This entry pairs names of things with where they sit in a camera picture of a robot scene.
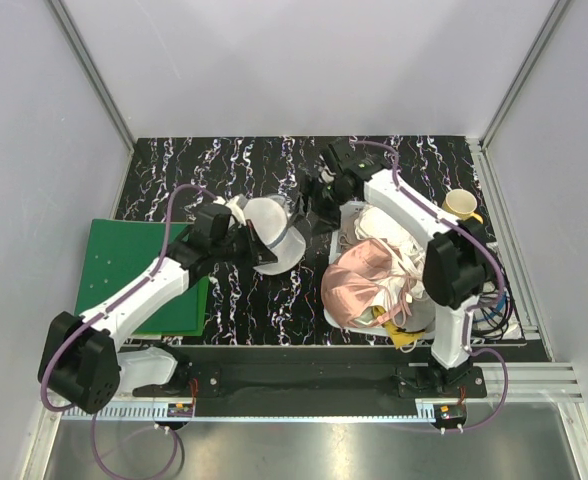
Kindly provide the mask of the white mesh laundry bag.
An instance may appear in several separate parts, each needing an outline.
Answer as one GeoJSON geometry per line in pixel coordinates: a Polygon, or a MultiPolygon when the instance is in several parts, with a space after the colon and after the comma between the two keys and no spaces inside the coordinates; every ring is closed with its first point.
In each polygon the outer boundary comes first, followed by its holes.
{"type": "Polygon", "coordinates": [[[289,224],[291,213],[280,195],[250,199],[243,209],[252,221],[261,241],[277,257],[276,263],[257,266],[258,273],[276,276],[294,268],[303,258],[306,241],[299,230],[289,224]]]}

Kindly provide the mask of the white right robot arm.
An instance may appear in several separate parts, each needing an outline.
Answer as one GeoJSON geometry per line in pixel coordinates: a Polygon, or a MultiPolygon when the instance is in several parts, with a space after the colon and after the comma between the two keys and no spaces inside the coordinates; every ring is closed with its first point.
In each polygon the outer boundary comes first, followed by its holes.
{"type": "Polygon", "coordinates": [[[421,280],[438,305],[431,355],[439,364],[428,371],[428,384],[440,396],[450,396],[464,383],[459,368],[472,355],[473,311],[483,307],[482,287],[492,281],[505,288],[505,276],[487,248],[480,222],[461,220],[430,203],[398,175],[398,152],[386,164],[381,157],[359,157],[346,139],[320,150],[323,169],[301,184],[297,207],[303,216],[314,213],[314,235],[334,232],[341,225],[340,207],[359,198],[389,215],[426,252],[421,280]]]}

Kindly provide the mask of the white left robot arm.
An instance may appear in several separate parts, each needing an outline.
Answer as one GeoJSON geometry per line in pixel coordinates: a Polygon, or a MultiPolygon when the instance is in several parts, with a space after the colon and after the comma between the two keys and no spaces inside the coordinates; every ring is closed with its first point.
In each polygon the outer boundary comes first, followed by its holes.
{"type": "Polygon", "coordinates": [[[125,341],[164,305],[183,295],[219,262],[252,267],[277,262],[274,243],[289,215],[274,197],[200,208],[178,236],[165,238],[161,253],[116,294],[75,316],[62,312],[49,327],[38,371],[41,400],[56,412],[50,392],[89,414],[120,393],[157,385],[170,396],[189,386],[190,372],[166,346],[123,352],[125,341]]]}

